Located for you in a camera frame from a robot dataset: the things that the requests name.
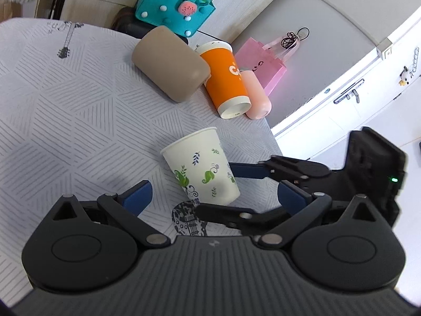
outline pink cylindrical object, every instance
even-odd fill
[[[254,72],[251,70],[242,71],[241,80],[251,102],[251,108],[246,112],[246,115],[252,120],[261,119],[268,115],[272,109],[272,103],[266,96]]]

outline orange paper cup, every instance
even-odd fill
[[[231,119],[247,112],[251,103],[231,45],[214,41],[199,46],[196,52],[211,68],[205,87],[221,118]]]

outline white patterned tablecloth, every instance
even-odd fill
[[[137,42],[62,21],[0,24],[0,298],[9,305],[31,290],[21,252],[62,194],[96,200],[148,179],[153,200],[139,217],[174,238],[171,212],[187,198],[163,147],[216,126],[229,161],[280,154],[265,119],[223,120],[204,89],[184,103],[170,100],[132,64]],[[233,206],[279,206],[271,180],[237,182]],[[238,234],[215,224],[207,232]]]

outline teal handbag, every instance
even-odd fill
[[[155,26],[191,37],[215,10],[212,0],[138,0],[135,16]]]

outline guitar print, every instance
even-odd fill
[[[65,21],[65,24],[70,24],[69,31],[67,32],[66,40],[64,41],[63,48],[58,52],[58,57],[61,59],[67,58],[70,55],[69,44],[75,28],[83,26],[82,23],[73,23],[71,21]]]
[[[174,207],[171,218],[174,228],[180,235],[207,236],[206,221],[201,221],[194,214],[194,206],[191,201],[186,201]]]

